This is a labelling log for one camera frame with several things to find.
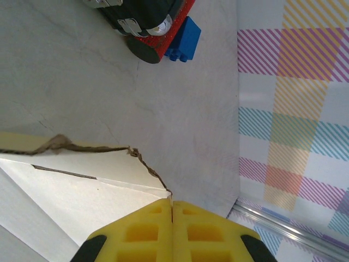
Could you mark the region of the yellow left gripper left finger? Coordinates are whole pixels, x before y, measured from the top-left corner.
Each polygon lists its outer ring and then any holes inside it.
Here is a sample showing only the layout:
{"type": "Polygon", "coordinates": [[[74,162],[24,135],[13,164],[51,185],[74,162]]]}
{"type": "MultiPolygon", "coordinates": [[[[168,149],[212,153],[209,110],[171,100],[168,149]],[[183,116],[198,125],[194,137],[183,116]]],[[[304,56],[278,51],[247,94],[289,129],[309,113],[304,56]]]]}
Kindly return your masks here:
{"type": "Polygon", "coordinates": [[[172,206],[157,200],[91,233],[71,261],[172,261],[172,206]]]}

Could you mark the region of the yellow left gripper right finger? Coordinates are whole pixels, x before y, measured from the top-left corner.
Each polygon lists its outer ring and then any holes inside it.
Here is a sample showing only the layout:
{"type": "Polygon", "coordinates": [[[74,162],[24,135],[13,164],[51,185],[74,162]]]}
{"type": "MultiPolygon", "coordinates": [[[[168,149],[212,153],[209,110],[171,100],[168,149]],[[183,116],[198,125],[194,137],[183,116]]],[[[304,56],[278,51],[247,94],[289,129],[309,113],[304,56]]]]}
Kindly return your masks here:
{"type": "Polygon", "coordinates": [[[276,261],[259,234],[185,201],[172,208],[173,261],[276,261]]]}

